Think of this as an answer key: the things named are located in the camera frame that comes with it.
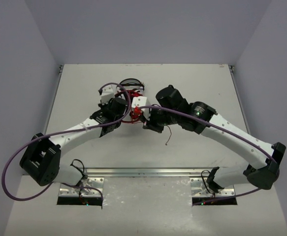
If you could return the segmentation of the red black headphones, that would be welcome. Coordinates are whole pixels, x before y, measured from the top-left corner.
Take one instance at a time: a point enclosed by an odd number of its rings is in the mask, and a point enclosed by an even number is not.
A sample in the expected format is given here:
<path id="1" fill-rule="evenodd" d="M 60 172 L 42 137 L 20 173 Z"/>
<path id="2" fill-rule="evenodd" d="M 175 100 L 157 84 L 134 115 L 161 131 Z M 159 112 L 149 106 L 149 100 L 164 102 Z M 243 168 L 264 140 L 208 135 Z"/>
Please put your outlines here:
<path id="1" fill-rule="evenodd" d="M 142 89 L 127 89 L 127 94 L 128 95 L 126 95 L 123 91 L 117 91 L 115 93 L 115 97 L 124 98 L 125 100 L 128 99 L 128 96 L 130 97 L 129 113 L 125 117 L 125 119 L 121 121 L 121 123 L 127 123 L 127 124 L 139 123 L 141 113 L 134 111 L 135 108 L 132 107 L 132 104 L 133 104 L 134 98 L 144 95 L 144 91 Z"/>

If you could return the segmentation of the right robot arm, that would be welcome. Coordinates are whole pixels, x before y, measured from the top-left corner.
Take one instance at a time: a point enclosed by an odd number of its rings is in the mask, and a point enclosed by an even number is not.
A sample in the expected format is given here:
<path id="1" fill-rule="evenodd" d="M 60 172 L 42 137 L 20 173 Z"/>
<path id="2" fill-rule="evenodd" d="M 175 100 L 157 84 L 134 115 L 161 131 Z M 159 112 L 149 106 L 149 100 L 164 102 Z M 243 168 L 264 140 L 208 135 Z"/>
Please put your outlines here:
<path id="1" fill-rule="evenodd" d="M 245 161 L 233 167 L 214 167 L 206 179 L 213 193 L 235 184 L 250 183 L 269 190 L 278 179 L 286 146 L 258 140 L 227 121 L 211 106 L 196 101 L 188 103 L 180 92 L 169 85 L 156 94 L 159 105 L 134 102 L 141 109 L 145 129 L 161 133 L 164 126 L 177 124 L 186 131 L 214 140 Z"/>

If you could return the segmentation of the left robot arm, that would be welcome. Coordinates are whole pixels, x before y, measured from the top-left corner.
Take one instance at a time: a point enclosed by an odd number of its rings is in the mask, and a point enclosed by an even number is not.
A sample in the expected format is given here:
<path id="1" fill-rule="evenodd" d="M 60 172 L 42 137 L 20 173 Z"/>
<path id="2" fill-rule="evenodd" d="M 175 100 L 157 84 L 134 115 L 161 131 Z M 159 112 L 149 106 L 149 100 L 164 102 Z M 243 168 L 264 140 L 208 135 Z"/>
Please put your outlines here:
<path id="1" fill-rule="evenodd" d="M 52 182 L 79 186 L 86 174 L 72 164 L 61 164 L 61 157 L 83 143 L 117 129 L 121 122 L 116 121 L 124 115 L 127 107 L 126 100 L 112 98 L 85 121 L 67 129 L 65 134 L 35 141 L 27 147 L 20 160 L 20 167 L 40 186 Z"/>

